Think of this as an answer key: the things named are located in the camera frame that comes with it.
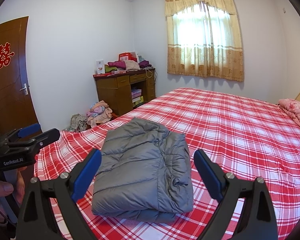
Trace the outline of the person's left hand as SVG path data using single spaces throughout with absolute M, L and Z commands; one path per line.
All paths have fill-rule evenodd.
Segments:
M 18 221 L 20 205 L 25 194 L 22 172 L 26 167 L 16 170 L 0 171 L 0 226 L 15 226 Z

